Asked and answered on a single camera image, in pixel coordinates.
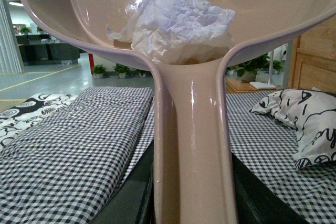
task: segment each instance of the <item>floor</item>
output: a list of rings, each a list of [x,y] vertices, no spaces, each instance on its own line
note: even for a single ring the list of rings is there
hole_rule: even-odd
[[[80,54],[78,64],[25,66],[24,70],[24,73],[0,74],[0,112],[36,93],[79,94],[93,86],[150,87],[154,90],[150,74],[125,79],[117,76],[93,79],[86,53]]]

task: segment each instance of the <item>plastic ladle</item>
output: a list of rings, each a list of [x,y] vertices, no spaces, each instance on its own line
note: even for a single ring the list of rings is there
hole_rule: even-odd
[[[219,60],[155,64],[112,44],[141,0],[22,0],[43,30],[115,62],[150,70],[155,82],[156,223],[237,223],[224,73],[297,37],[336,13],[336,0],[208,0],[236,12],[235,46]]]

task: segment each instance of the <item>white pillow with black pattern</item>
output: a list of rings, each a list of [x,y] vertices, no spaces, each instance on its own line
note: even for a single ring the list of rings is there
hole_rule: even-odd
[[[287,89],[269,94],[250,112],[269,114],[295,129],[297,169],[336,160],[336,95]]]

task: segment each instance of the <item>black bed frame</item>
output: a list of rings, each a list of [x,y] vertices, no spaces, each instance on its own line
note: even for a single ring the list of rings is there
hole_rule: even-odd
[[[153,143],[123,187],[91,224],[150,224],[153,210]],[[240,224],[308,223],[275,196],[234,154],[232,155]]]

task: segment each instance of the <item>wooden cabinet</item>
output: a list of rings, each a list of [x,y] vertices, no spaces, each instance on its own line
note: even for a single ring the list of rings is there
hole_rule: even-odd
[[[249,82],[241,81],[233,77],[225,78],[225,84],[227,94],[264,91],[256,89]]]
[[[336,16],[294,40],[288,87],[336,92]]]

